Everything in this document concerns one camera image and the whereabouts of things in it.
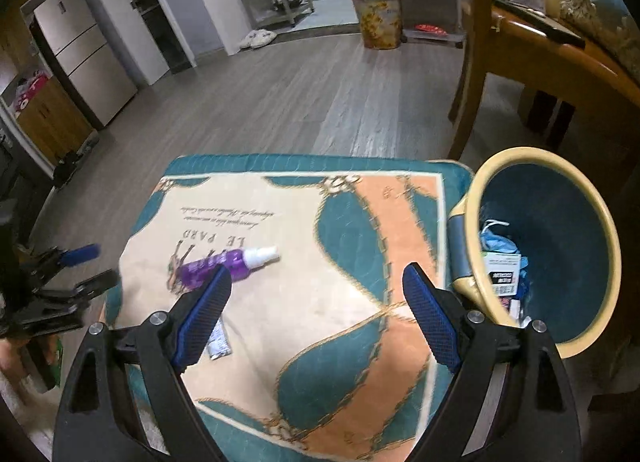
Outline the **person's left hand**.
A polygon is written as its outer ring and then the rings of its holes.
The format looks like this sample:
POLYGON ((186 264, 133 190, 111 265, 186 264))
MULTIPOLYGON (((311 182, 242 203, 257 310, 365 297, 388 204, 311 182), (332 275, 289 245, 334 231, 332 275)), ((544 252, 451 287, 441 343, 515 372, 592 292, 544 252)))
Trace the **person's left hand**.
POLYGON ((21 351, 27 343, 28 340, 24 340, 24 338, 18 340, 2 338, 0 340, 0 369, 12 385, 18 384, 28 375, 21 355, 21 351))

